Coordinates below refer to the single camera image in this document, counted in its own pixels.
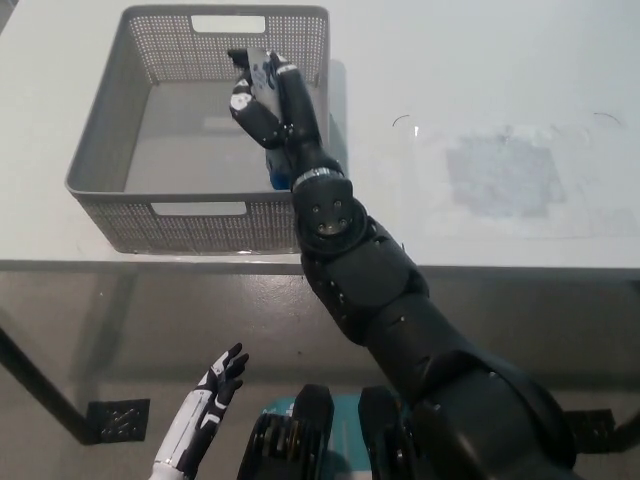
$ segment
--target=black mechanical part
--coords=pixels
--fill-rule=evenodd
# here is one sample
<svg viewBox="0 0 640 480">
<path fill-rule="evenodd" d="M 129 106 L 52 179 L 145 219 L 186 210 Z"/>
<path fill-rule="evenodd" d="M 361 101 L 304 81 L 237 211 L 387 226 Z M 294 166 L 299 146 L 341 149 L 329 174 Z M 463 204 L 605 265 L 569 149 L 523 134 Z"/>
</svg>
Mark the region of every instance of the black mechanical part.
<svg viewBox="0 0 640 480">
<path fill-rule="evenodd" d="M 343 333 L 354 343 L 369 349 L 411 407 L 422 409 L 427 395 L 446 389 L 451 383 L 466 378 L 471 371 L 484 372 L 487 378 L 492 373 L 506 388 L 496 392 L 504 398 L 495 401 L 510 408 L 506 414 L 490 413 L 507 417 L 514 414 L 510 418 L 510 425 L 515 428 L 514 439 L 516 432 L 521 432 L 523 449 L 529 449 L 528 458 L 539 463 L 535 468 L 548 471 L 549 479 L 572 476 L 576 458 L 573 438 L 555 400 L 524 372 L 480 350 L 457 332 L 430 301 L 427 283 L 417 266 L 382 226 L 366 217 L 364 227 L 357 225 L 356 228 L 356 222 L 352 221 L 345 231 L 334 236 L 305 228 L 313 224 L 314 219 L 309 216 L 314 213 L 300 205 L 324 205 L 322 199 L 331 194 L 324 197 L 323 191 L 332 192 L 335 182 L 335 177 L 320 177 L 313 195 L 298 201 L 296 197 L 303 191 L 303 183 L 300 190 L 293 190 L 293 204 L 298 218 L 296 226 L 303 271 Z M 472 387 L 481 388 L 482 385 L 473 384 Z M 473 388 L 457 394 L 468 401 L 469 396 L 476 395 Z M 463 403 L 459 408 L 474 411 L 469 402 L 466 407 Z M 419 415 L 417 419 L 423 420 L 423 417 Z M 470 424 L 448 423 L 437 433 L 437 424 L 414 421 L 416 438 L 429 457 L 438 452 L 439 459 L 447 458 L 447 463 L 454 465 L 452 468 L 459 469 L 464 465 L 465 474 L 472 475 L 468 478 L 488 478 L 483 476 L 483 469 L 497 468 L 491 464 L 491 459 L 469 453 L 469 465 L 456 463 L 454 456 L 464 454 L 464 449 L 452 441 L 444 442 L 444 447 L 440 445 L 432 451 L 433 443 L 426 441 L 447 432 L 455 435 L 454 427 L 474 432 L 473 422 L 482 424 L 483 428 L 491 427 L 490 423 L 472 416 L 462 415 L 461 418 Z M 470 434 L 467 440 L 476 441 L 477 438 Z M 506 448 L 502 438 L 489 437 L 489 441 L 493 445 L 477 447 L 477 453 L 498 455 L 496 452 L 500 452 L 500 461 L 513 462 L 515 468 L 519 460 L 511 459 L 512 450 Z M 443 448 L 448 449 L 447 455 L 441 454 Z M 475 467 L 470 466 L 471 462 L 475 462 Z M 461 478 L 457 476 L 458 471 L 447 470 L 447 463 L 434 464 L 438 474 L 445 480 Z"/>
<path fill-rule="evenodd" d="M 611 453 L 615 444 L 616 421 L 611 410 L 564 412 L 579 453 Z"/>
<path fill-rule="evenodd" d="M 442 480 L 578 478 L 573 437 L 555 400 L 438 311 L 417 266 L 366 215 L 322 148 L 300 72 L 278 68 L 277 79 L 304 274 L 342 332 L 369 349 L 413 409 L 414 437 Z M 343 217 L 329 209 L 336 195 Z"/>
<path fill-rule="evenodd" d="M 249 55 L 246 48 L 231 48 L 227 51 L 227 55 L 236 67 L 243 70 L 249 68 Z"/>
<path fill-rule="evenodd" d="M 329 389 L 305 385 L 291 417 L 263 413 L 258 418 L 238 480 L 317 480 L 333 423 Z"/>
<path fill-rule="evenodd" d="M 362 390 L 358 403 L 362 438 L 374 480 L 437 480 L 429 459 L 402 419 L 400 405 L 385 387 Z"/>
<path fill-rule="evenodd" d="M 640 445 L 640 411 L 616 427 L 612 444 L 616 452 L 626 452 Z"/>
<path fill-rule="evenodd" d="M 518 392 L 473 368 L 413 409 L 419 445 L 443 479 L 579 479 L 541 448 L 540 430 Z"/>
</svg>

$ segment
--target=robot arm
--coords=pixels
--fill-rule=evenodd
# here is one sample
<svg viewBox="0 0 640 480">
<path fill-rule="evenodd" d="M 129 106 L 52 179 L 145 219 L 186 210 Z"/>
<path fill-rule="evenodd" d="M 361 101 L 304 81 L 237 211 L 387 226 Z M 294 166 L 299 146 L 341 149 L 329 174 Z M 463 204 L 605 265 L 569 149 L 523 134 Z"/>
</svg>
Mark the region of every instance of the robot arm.
<svg viewBox="0 0 640 480">
<path fill-rule="evenodd" d="M 248 354 L 238 343 L 225 352 L 185 398 L 153 463 L 149 480 L 193 480 L 235 391 Z"/>
<path fill-rule="evenodd" d="M 244 102 L 232 98 L 232 116 L 264 148 L 284 148 L 290 162 L 304 274 L 342 332 L 371 352 L 409 404 L 416 440 L 440 478 L 579 478 L 572 434 L 551 395 L 464 338 L 429 299 L 418 267 L 353 197 L 323 149 L 295 65 L 270 53 L 277 121 L 251 95 L 246 52 L 230 56 L 245 69 Z"/>
</svg>

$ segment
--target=perforated basket wall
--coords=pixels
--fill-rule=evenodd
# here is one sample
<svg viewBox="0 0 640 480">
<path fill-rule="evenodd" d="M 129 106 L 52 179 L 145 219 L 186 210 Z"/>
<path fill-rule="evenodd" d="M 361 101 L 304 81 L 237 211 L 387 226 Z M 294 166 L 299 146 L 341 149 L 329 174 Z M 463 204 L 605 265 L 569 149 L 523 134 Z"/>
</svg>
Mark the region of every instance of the perforated basket wall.
<svg viewBox="0 0 640 480">
<path fill-rule="evenodd" d="M 259 15 L 260 34 L 195 32 L 192 15 Z M 113 246 L 125 253 L 211 254 L 294 251 L 288 193 L 144 195 L 124 185 L 146 100 L 163 82 L 234 81 L 230 48 L 274 49 L 326 92 L 328 15 L 317 7 L 148 6 L 122 17 L 67 185 Z M 153 202 L 238 202 L 235 216 L 158 215 Z"/>
</svg>

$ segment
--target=basket handle hole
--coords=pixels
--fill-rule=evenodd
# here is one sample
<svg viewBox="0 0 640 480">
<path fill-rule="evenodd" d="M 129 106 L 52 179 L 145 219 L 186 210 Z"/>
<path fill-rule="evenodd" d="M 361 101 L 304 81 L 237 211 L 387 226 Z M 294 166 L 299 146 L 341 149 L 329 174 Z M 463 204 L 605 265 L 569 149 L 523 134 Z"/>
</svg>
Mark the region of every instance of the basket handle hole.
<svg viewBox="0 0 640 480">
<path fill-rule="evenodd" d="M 264 33 L 266 21 L 251 15 L 192 15 L 191 26 L 197 33 Z"/>
<path fill-rule="evenodd" d="M 245 202 L 176 202 L 152 203 L 161 217 L 229 217 L 247 214 Z"/>
</svg>

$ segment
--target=floor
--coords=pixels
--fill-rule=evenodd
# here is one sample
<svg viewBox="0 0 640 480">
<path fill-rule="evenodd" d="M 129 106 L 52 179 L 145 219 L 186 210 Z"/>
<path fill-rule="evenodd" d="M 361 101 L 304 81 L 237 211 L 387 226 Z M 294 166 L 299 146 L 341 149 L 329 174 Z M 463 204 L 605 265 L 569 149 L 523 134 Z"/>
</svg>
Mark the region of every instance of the floor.
<svg viewBox="0 0 640 480">
<path fill-rule="evenodd" d="M 640 295 L 630 285 L 431 283 L 464 334 L 532 372 L 565 408 L 611 408 L 618 422 L 638 413 Z M 203 479 L 235 478 L 255 418 L 272 399 L 306 382 L 339 393 L 384 381 L 300 276 L 4 273 L 0 325 L 82 410 L 89 400 L 151 399 L 145 442 L 80 447 L 0 370 L 1 478 L 148 478 L 183 397 L 237 341 L 252 356 L 246 385 Z M 578 471 L 590 480 L 637 477 L 640 449 L 584 456 Z"/>
</svg>

